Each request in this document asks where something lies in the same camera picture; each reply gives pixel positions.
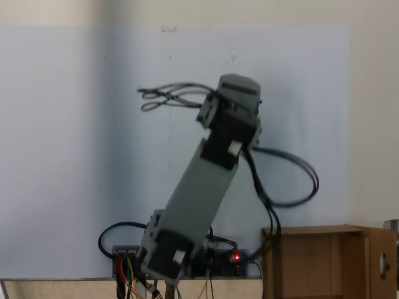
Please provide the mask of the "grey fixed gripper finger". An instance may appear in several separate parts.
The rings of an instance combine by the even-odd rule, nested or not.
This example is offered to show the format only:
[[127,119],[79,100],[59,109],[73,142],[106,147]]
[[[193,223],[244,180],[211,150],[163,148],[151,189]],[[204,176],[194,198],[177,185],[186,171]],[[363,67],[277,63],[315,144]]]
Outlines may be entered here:
[[260,85],[253,79],[236,74],[222,75],[219,87],[234,91],[260,91]]

